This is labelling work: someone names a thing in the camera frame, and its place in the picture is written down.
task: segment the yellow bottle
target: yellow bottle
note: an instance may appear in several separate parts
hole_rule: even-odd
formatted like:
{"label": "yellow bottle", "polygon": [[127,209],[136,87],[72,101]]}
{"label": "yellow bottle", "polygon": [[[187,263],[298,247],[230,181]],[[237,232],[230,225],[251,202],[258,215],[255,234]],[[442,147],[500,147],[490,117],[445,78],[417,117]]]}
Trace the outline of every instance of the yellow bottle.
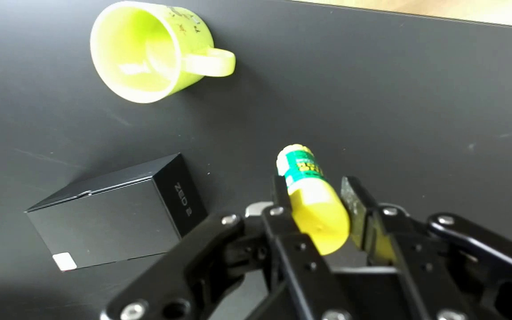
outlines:
{"label": "yellow bottle", "polygon": [[276,167],[287,179],[299,229],[312,236],[322,256],[344,247],[349,238],[349,213],[324,179],[314,152],[303,144],[287,145],[278,154]]}

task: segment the black rectangular box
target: black rectangular box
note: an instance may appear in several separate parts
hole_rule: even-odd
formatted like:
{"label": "black rectangular box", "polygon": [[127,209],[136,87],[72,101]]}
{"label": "black rectangular box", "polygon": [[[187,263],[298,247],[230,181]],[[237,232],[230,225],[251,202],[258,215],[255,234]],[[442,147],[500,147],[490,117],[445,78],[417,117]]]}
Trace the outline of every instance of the black rectangular box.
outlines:
{"label": "black rectangular box", "polygon": [[61,270],[164,254],[205,216],[173,154],[75,181],[27,209]]}

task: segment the cup rim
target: cup rim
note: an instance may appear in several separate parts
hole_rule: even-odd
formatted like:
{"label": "cup rim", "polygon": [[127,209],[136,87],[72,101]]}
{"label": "cup rim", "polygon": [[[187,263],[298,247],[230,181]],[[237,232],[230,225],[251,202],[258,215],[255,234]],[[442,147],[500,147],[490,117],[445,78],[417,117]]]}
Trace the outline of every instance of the cup rim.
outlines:
{"label": "cup rim", "polygon": [[[175,49],[175,56],[177,56],[177,65],[173,67],[173,74],[171,74],[171,80],[168,83],[166,88],[159,90],[159,92],[143,92],[139,88],[132,88],[132,90],[139,90],[141,94],[136,96],[136,94],[127,94],[129,90],[123,88],[120,90],[120,85],[113,83],[111,80],[107,80],[106,72],[104,72],[104,67],[100,65],[100,46],[98,46],[98,26],[104,23],[104,19],[113,12],[113,10],[118,10],[122,7],[129,7],[129,8],[139,8],[139,10],[145,10],[148,12],[150,16],[155,16],[162,24],[164,28],[168,30],[170,37],[171,37],[171,42],[173,42],[173,49]],[[95,64],[95,69],[98,71],[100,78],[107,83],[107,87],[111,90],[114,90],[118,96],[129,99],[129,101],[134,101],[134,103],[155,103],[155,101],[161,101],[162,97],[170,96],[171,90],[177,87],[178,80],[180,80],[180,72],[178,72],[178,65],[182,65],[184,62],[184,53],[180,49],[180,42],[178,42],[178,37],[175,33],[175,30],[170,26],[170,23],[166,21],[164,16],[161,16],[159,12],[155,10],[150,10],[154,7],[162,7],[162,8],[170,8],[168,5],[162,5],[162,3],[146,3],[146,1],[116,1],[109,7],[106,7],[98,17],[95,19],[93,23],[93,28],[91,28],[91,56],[93,56],[93,64]]]}

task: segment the white sticker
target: white sticker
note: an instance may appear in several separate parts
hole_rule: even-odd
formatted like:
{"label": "white sticker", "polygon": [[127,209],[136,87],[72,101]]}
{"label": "white sticker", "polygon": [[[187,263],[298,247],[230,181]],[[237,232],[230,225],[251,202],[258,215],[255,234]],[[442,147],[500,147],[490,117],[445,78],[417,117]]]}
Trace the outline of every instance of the white sticker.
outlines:
{"label": "white sticker", "polygon": [[54,254],[54,259],[63,272],[77,268],[77,263],[70,252]]}

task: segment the screw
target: screw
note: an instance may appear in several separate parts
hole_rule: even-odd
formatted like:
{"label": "screw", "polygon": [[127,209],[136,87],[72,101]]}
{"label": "screw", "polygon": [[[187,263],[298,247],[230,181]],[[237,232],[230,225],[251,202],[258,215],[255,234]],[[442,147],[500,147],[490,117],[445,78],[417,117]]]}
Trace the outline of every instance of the screw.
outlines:
{"label": "screw", "polygon": [[276,208],[271,209],[271,215],[282,215],[282,213],[285,213],[283,206],[276,206]]}
{"label": "screw", "polygon": [[443,309],[438,312],[438,320],[466,320],[466,314],[454,309]]}
{"label": "screw", "polygon": [[134,302],[134,304],[129,304],[120,318],[122,320],[141,320],[148,311],[148,304],[146,302]]}
{"label": "screw", "polygon": [[450,215],[440,215],[440,216],[438,216],[438,222],[440,222],[440,224],[445,224],[445,225],[452,225],[456,220],[454,220],[454,216],[450,216]]}
{"label": "screw", "polygon": [[221,222],[225,225],[235,224],[239,220],[239,215],[226,215]]}
{"label": "screw", "polygon": [[340,309],[328,309],[322,320],[351,320],[351,314]]}
{"label": "screw", "polygon": [[390,208],[385,208],[383,213],[394,216],[394,215],[399,215],[399,209],[390,206]]}

